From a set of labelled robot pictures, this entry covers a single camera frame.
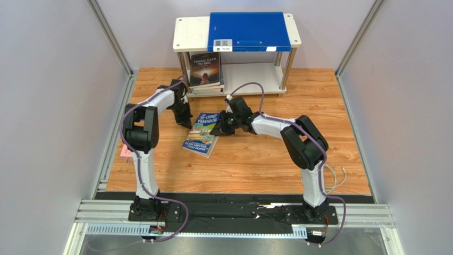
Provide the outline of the blue 91-Storey Treehouse book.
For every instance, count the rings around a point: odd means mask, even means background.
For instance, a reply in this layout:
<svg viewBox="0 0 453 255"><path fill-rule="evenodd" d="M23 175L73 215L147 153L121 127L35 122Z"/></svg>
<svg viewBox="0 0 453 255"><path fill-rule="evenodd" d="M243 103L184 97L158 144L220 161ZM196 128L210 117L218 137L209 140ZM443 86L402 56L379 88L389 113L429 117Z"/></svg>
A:
<svg viewBox="0 0 453 255"><path fill-rule="evenodd" d="M210 134L218 121L220 113L200 113L182 144L184 150L209 158L218 137Z"/></svg>

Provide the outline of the Three Days to See book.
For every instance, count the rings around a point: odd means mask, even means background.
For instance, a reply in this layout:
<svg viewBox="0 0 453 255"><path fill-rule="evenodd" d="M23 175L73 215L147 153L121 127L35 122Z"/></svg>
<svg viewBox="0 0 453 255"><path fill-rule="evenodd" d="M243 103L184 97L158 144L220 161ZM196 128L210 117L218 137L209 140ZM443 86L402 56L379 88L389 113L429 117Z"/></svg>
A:
<svg viewBox="0 0 453 255"><path fill-rule="evenodd" d="M210 87L221 84L219 52L195 54L191 57L190 86Z"/></svg>

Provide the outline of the Nineteen Eighty-Four book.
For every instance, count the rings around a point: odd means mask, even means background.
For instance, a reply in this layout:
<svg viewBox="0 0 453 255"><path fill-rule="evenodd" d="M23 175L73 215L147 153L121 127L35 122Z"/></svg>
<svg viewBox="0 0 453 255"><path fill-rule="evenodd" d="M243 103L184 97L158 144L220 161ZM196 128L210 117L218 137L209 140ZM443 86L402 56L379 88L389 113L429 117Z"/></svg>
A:
<svg viewBox="0 0 453 255"><path fill-rule="evenodd" d="M219 79L211 82L209 78L202 76L191 76L190 77L190 90L193 93L211 92L211 91L222 91L224 84Z"/></svg>

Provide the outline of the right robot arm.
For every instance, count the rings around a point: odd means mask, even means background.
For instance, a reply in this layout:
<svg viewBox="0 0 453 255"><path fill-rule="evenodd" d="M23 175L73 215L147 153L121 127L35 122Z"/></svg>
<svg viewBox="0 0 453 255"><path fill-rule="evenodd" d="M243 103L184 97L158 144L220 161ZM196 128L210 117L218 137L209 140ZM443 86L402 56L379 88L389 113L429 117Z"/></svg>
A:
<svg viewBox="0 0 453 255"><path fill-rule="evenodd" d="M289 119L253 112L242 97L228 95L225 103L227 109L220 112L220 120L211 134L230 136L242 129L281 139L292 162L301 170L303 217L309 222L327 220L330 195L325 190L324 165L329 145L312 120L306 115Z"/></svg>

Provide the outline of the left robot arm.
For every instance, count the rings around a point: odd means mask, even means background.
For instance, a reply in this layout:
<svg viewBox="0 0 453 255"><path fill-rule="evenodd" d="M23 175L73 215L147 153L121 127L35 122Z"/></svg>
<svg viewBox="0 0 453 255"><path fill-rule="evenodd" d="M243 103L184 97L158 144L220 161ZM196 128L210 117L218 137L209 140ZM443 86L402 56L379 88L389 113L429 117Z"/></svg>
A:
<svg viewBox="0 0 453 255"><path fill-rule="evenodd" d="M192 128L185 75L159 86L154 94L138 104L127 104L120 120L120 137L130 150L136 172L137 189L130 206L129 220L157 221L163 216L160 190L155 175L154 152L160 138L158 117L170 110L177 125Z"/></svg>

